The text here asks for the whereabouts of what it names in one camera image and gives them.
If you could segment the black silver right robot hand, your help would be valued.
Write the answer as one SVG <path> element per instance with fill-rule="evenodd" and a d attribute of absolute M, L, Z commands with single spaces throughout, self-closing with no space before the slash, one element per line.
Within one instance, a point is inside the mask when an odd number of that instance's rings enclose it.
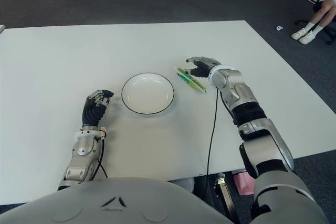
<path fill-rule="evenodd" d="M 221 65 L 219 61 L 207 57 L 190 57 L 186 59 L 186 62 L 192 63 L 196 67 L 185 69 L 185 71 L 192 76 L 200 78 L 207 78 L 214 67 Z"/>

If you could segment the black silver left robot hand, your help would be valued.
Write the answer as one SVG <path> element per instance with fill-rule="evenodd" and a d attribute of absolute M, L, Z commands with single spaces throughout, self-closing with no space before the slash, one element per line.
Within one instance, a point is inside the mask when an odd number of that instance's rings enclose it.
<path fill-rule="evenodd" d="M 113 96 L 109 90 L 96 90 L 88 95 L 82 112 L 82 127 L 97 127 Z"/>

